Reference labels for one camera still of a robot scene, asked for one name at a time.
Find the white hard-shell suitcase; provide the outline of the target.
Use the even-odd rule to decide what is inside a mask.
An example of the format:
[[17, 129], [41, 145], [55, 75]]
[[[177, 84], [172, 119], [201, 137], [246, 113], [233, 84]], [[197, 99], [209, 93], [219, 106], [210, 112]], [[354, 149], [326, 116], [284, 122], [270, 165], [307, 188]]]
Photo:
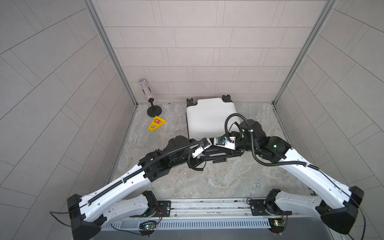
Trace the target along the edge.
[[[187, 99], [186, 118], [188, 136], [191, 141], [200, 141], [203, 138], [210, 139], [212, 146], [209, 153], [214, 156], [214, 138], [226, 137], [225, 121], [231, 114], [236, 113], [236, 107], [230, 95], [223, 95], [221, 98], [200, 99], [196, 102], [191, 98]], [[229, 158], [215, 157], [215, 163], [225, 162]], [[188, 160], [192, 168], [199, 171], [199, 165], [192, 165], [192, 157]]]

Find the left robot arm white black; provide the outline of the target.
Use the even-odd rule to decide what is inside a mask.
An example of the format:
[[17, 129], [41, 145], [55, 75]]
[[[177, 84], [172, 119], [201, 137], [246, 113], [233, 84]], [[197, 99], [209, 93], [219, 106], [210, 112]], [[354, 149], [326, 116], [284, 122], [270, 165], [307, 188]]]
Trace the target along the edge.
[[158, 206], [151, 191], [126, 200], [132, 192], [167, 175], [172, 167], [190, 164], [191, 160], [211, 147], [213, 139], [190, 141], [183, 136], [171, 140], [164, 150], [148, 153], [127, 173], [90, 194], [74, 194], [67, 199], [72, 236], [90, 240], [103, 227], [125, 217], [152, 215]]

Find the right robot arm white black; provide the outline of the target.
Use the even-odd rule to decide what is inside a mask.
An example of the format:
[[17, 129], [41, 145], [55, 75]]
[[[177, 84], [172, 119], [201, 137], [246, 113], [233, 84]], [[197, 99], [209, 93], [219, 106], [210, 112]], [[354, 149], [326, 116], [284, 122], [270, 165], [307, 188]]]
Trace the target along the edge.
[[335, 232], [348, 235], [359, 214], [364, 191], [348, 187], [325, 174], [307, 161], [280, 137], [268, 137], [262, 126], [253, 120], [238, 124], [239, 131], [214, 138], [214, 146], [235, 151], [248, 151], [265, 167], [281, 167], [314, 191], [313, 196], [302, 196], [273, 189], [264, 200], [267, 212], [296, 212], [320, 219]]

